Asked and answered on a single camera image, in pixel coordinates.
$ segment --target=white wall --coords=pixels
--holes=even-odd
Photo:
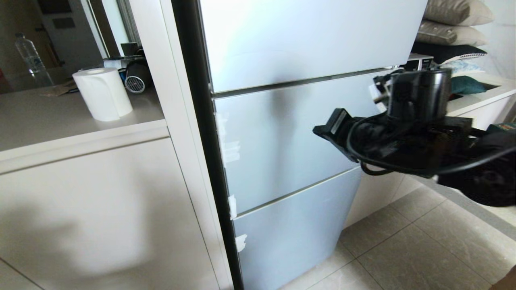
[[[481,0],[495,16],[492,23],[475,26],[486,35],[489,44],[479,48],[487,56],[472,59],[487,73],[516,78],[516,5],[515,0]]]

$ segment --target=white refrigerator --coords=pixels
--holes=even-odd
[[[373,77],[406,63],[425,6],[198,0],[223,168],[224,194],[216,198],[229,205],[218,210],[231,227],[228,250],[237,252],[235,287],[277,289],[331,255],[361,171],[312,128],[336,107],[378,113]]]

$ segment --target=paper towel roll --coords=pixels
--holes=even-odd
[[[116,68],[98,68],[72,74],[94,119],[113,121],[133,107]]]

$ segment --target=refrigerator door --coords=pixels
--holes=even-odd
[[[312,133],[336,107],[378,114],[373,77],[390,71],[215,99],[229,195],[237,213],[348,170],[349,161]]]
[[[346,173],[234,220],[245,289],[277,289],[329,257],[360,183]]]
[[[214,92],[407,62],[426,0],[200,0]]]

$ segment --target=black pillow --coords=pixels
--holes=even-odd
[[[487,52],[471,45],[438,45],[414,42],[413,53],[433,56],[433,61],[439,65],[449,61],[484,56]]]

